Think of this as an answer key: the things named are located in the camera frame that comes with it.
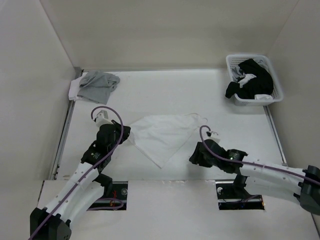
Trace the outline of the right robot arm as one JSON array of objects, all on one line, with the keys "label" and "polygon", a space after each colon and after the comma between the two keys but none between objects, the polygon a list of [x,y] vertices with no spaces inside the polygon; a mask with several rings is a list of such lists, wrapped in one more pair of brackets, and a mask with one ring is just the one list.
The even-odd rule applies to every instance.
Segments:
[{"label": "right robot arm", "polygon": [[237,149],[225,150],[214,140],[198,142],[189,161],[205,168],[217,167],[234,174],[231,183],[216,187],[220,210],[263,209],[263,196],[290,201],[305,211],[320,214],[320,170],[266,165]]}]

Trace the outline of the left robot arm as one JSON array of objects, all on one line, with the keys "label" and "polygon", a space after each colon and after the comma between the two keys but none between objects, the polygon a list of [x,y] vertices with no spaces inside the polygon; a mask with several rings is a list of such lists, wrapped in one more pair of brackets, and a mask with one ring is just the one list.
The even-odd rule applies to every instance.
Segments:
[{"label": "left robot arm", "polygon": [[74,174],[43,208],[30,214],[31,240],[68,240],[79,218],[100,199],[112,195],[113,180],[102,171],[118,145],[130,136],[131,128],[115,120],[98,124],[96,140],[83,154]]}]

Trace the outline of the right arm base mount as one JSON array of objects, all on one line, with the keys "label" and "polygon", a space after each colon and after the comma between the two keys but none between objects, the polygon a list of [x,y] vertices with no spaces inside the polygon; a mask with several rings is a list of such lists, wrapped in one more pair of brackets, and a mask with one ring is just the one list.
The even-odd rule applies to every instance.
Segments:
[{"label": "right arm base mount", "polygon": [[264,210],[261,195],[251,195],[245,190],[236,190],[232,181],[218,181],[215,184],[218,208],[221,211]]}]

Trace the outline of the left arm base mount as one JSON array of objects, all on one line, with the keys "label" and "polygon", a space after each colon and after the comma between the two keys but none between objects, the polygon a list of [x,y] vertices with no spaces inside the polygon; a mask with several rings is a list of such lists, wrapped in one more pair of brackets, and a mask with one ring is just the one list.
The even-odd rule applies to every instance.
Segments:
[{"label": "left arm base mount", "polygon": [[128,182],[114,181],[88,211],[125,211],[127,209]]}]

